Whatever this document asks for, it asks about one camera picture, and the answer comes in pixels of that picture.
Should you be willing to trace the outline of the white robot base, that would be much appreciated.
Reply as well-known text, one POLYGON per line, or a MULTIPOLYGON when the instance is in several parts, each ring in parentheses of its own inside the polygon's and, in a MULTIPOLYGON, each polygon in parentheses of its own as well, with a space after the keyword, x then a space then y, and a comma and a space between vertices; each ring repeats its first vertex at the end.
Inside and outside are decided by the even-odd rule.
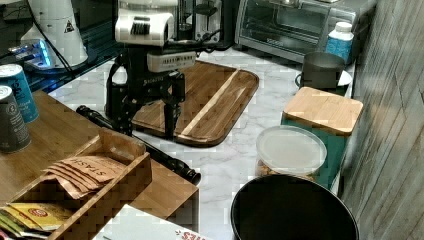
POLYGON ((37 70, 76 70, 92 64, 97 55, 88 50, 77 27, 71 0, 26 0, 33 26, 21 37, 33 45, 35 58, 26 64, 37 70))

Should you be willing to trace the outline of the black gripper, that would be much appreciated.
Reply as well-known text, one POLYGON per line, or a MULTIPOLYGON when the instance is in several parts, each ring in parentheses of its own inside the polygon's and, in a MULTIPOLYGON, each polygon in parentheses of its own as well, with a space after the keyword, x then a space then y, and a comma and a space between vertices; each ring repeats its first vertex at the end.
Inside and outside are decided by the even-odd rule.
POLYGON ((113 110, 114 130, 131 136, 132 120, 147 104, 165 102, 165 137, 174 138, 185 100, 185 77, 172 67, 153 72, 148 66, 150 52, 143 47, 127 48, 115 60, 106 82, 106 110, 113 110))

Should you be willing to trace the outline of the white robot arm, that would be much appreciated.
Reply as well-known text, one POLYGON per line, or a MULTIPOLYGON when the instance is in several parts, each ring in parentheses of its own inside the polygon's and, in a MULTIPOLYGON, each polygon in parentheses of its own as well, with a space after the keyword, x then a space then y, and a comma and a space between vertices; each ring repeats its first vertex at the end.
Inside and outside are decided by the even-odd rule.
POLYGON ((165 137, 174 137, 185 100, 185 77, 159 63, 165 43, 174 34, 176 1, 118 0, 115 40, 124 45, 106 81, 106 116, 112 129, 131 135, 132 120, 145 105, 165 103, 165 137))

